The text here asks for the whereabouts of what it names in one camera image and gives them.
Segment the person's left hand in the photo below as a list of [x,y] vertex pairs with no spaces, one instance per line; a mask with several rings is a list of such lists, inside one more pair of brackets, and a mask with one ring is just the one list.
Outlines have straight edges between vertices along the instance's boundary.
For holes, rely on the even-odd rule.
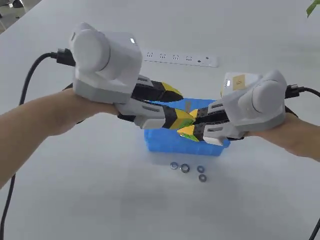
[[66,89],[45,98],[48,98],[53,116],[51,136],[63,134],[77,123],[98,113],[118,114],[114,105],[90,101],[76,95],[73,89]]

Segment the power cord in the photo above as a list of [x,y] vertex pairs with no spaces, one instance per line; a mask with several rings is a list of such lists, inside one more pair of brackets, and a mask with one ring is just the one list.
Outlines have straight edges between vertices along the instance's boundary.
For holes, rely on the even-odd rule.
[[[286,91],[285,91],[285,99],[299,97],[300,93],[303,93],[303,92],[312,93],[314,95],[317,95],[320,98],[320,92],[318,92],[312,88],[309,88],[309,87],[298,86],[297,84],[294,84],[294,85],[287,86]],[[316,223],[309,240],[315,239],[319,229],[320,229],[320,218],[319,218],[318,222]]]
[[300,93],[303,92],[309,92],[312,93],[314,95],[317,95],[320,98],[320,92],[309,88],[309,87],[304,87],[304,86],[298,86],[297,84],[294,85],[288,85],[286,87],[286,91],[285,91],[285,99],[291,99],[291,98],[295,98],[295,97],[299,97]]
[[[19,101],[19,106],[25,103],[26,94],[27,94],[28,86],[29,86],[32,75],[34,74],[38,65],[46,58],[56,59],[57,63],[63,64],[63,65],[68,65],[73,67],[76,65],[75,60],[73,59],[72,53],[69,49],[59,49],[58,52],[49,52],[49,53],[42,54],[40,57],[37,58],[37,60],[35,60],[28,74],[26,75],[23,88],[22,88],[20,101]],[[16,174],[14,174],[11,178],[8,196],[6,198],[4,210],[1,217],[0,240],[5,239],[5,222],[6,222],[6,217],[7,217],[8,209],[10,206],[12,194],[15,187],[15,181],[16,181]]]

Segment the white plastic casing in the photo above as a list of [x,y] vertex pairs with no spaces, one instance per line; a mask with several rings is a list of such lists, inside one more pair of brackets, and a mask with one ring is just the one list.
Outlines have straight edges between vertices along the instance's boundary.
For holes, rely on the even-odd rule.
[[284,112],[287,82],[278,70],[227,73],[224,82],[222,104],[235,127],[267,123]]
[[76,94],[102,103],[126,103],[138,81],[142,53],[126,32],[100,32],[79,24],[69,41],[76,62]]

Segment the cable connector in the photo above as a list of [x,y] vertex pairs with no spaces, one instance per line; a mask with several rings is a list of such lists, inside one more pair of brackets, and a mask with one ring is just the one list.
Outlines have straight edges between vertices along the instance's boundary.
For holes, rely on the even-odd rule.
[[72,53],[69,49],[58,49],[58,52],[56,53],[56,57],[53,57],[56,59],[56,62],[58,64],[68,65],[71,67],[76,66],[76,62],[74,60],[74,57],[72,56]]
[[285,91],[285,99],[291,99],[299,97],[303,87],[299,87],[297,84],[288,85]]

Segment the black cable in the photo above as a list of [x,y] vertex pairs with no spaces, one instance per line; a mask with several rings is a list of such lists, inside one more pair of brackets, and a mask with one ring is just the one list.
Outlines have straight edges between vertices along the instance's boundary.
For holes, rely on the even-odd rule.
[[[55,52],[45,53],[45,54],[41,55],[40,57],[38,57],[37,60],[35,60],[35,62],[31,66],[31,68],[30,68],[30,70],[29,70],[29,72],[28,72],[28,74],[27,74],[27,76],[26,76],[26,78],[24,80],[24,85],[23,85],[23,88],[22,88],[22,93],[21,93],[21,97],[20,97],[20,101],[19,101],[19,106],[25,103],[28,86],[29,86],[31,77],[34,74],[37,66],[46,58],[57,59],[57,53],[55,53]],[[16,181],[16,174],[13,175],[12,178],[11,178],[8,196],[6,198],[3,214],[2,214],[2,217],[1,217],[0,240],[4,240],[4,238],[5,238],[5,221],[6,221],[9,205],[10,205],[10,202],[11,202],[11,198],[12,198],[12,193],[14,191],[15,181]]]
[[314,95],[317,95],[319,98],[320,98],[320,92],[318,92],[318,91],[316,91],[316,90],[314,90],[314,89],[312,89],[312,88],[309,88],[309,87],[302,87],[301,88],[301,93],[302,92],[309,92],[309,93],[312,93],[312,94],[314,94]]
[[318,222],[316,223],[316,225],[315,225],[315,227],[313,229],[313,232],[311,233],[311,236],[310,236],[309,240],[314,240],[315,239],[319,229],[320,229],[320,218],[319,218]]

